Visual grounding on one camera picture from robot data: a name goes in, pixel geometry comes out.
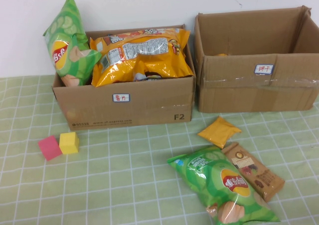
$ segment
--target cardboard box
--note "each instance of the cardboard box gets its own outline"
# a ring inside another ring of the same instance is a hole
[[[184,28],[184,25],[170,28]],[[88,38],[140,29],[87,32]],[[194,72],[189,46],[186,62]],[[196,77],[65,87],[55,75],[53,92],[71,130],[112,128],[191,120]]]
[[[319,93],[319,28],[310,9],[199,14],[199,110],[308,110]],[[225,53],[228,56],[217,56]]]

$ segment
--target handwritten label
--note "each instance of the handwritten label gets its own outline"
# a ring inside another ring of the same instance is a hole
[[[130,94],[113,94],[114,102],[129,102],[130,100]]]
[[[258,64],[255,68],[255,74],[269,75],[273,73],[273,64]]]

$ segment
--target snack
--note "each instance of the snack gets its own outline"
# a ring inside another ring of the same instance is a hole
[[[216,225],[279,221],[261,198],[256,200],[259,195],[216,146],[176,156],[167,162],[198,194]]]
[[[179,28],[145,29],[91,39],[90,47],[102,53],[92,85],[193,75],[183,54],[189,33]]]
[[[238,132],[241,132],[239,128],[219,116],[213,124],[198,133],[198,135],[222,149],[227,140]]]
[[[43,36],[55,70],[63,83],[67,87],[85,85],[101,54],[90,50],[74,0],[66,0]]]
[[[239,143],[232,143],[222,152],[266,202],[284,186],[282,178],[271,172]]]

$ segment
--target green checkered tablecloth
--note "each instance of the green checkered tablecloth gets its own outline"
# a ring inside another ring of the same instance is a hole
[[[80,152],[45,161],[37,142],[68,132],[53,76],[0,79],[0,225],[210,225],[166,160],[209,145],[193,120],[80,131]],[[286,180],[270,202],[282,225],[319,224],[319,100],[306,112],[227,113],[232,140]]]

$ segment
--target label sticker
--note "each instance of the label sticker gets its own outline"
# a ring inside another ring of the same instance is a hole
[[[103,50],[102,42],[99,42],[98,44],[96,44],[96,49],[98,50],[98,52],[101,52]]]
[[[114,102],[129,102],[130,100],[130,94],[113,94]]]
[[[123,46],[125,58],[127,60],[134,59],[138,54],[158,55],[168,53],[167,38],[155,38],[146,42],[126,43]]]
[[[121,59],[123,58],[121,48],[114,48],[108,52],[108,57],[110,59],[110,65],[113,66],[115,64],[121,63]]]
[[[255,68],[255,74],[272,74],[274,70],[273,64],[258,64]]]

